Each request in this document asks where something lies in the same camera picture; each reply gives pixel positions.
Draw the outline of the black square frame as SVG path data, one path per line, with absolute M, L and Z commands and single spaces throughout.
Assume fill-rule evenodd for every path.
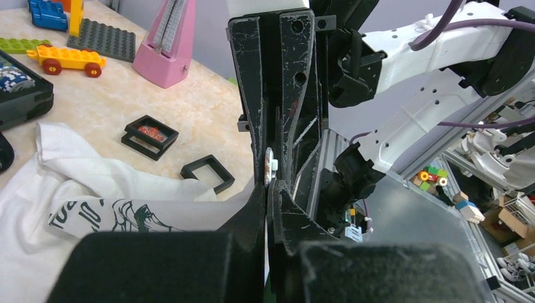
M 184 179 L 205 182 L 213 188 L 215 194 L 222 193 L 235 182 L 234 176 L 212 154 L 184 165 L 180 174 Z
M 166 140 L 159 142 L 140 132 L 138 127 L 144 125 L 157 127 L 166 136 Z M 121 138 L 121 143 L 154 161 L 159 161 L 179 136 L 178 131 L 149 115 L 130 122 L 125 126 L 124 131 L 125 134 Z

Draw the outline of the red maple leaf brooch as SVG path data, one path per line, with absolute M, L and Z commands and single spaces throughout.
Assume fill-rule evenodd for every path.
M 138 127 L 138 130 L 142 132 L 143 134 L 159 142 L 163 142 L 166 140 L 166 136 L 164 136 L 157 127 L 144 125 L 144 126 Z

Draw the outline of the white and green garment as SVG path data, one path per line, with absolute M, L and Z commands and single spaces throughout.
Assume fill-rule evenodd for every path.
M 209 186 L 101 157 L 63 123 L 36 125 L 37 151 L 1 189 L 1 301 L 43 302 L 75 245 L 94 232 L 216 230 L 252 192 Z

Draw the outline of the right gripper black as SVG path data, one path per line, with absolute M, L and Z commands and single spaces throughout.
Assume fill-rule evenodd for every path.
M 277 33 L 280 66 L 281 179 L 295 189 L 319 141 L 316 91 L 307 99 L 315 29 L 358 30 L 378 1 L 228 1 L 228 34 L 252 140 L 254 179 L 264 184 L 265 125 L 261 34 Z M 279 13 L 276 17 L 269 13 Z

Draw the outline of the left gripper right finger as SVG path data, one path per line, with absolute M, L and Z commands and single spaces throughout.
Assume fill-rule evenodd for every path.
M 278 302 L 486 302 L 469 261 L 442 244 L 361 244 L 328 234 L 283 181 L 267 190 L 269 283 Z

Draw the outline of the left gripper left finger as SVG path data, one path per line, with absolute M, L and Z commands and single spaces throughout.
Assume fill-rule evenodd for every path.
M 98 232 L 75 246 L 49 302 L 263 302 L 266 190 L 214 231 Z

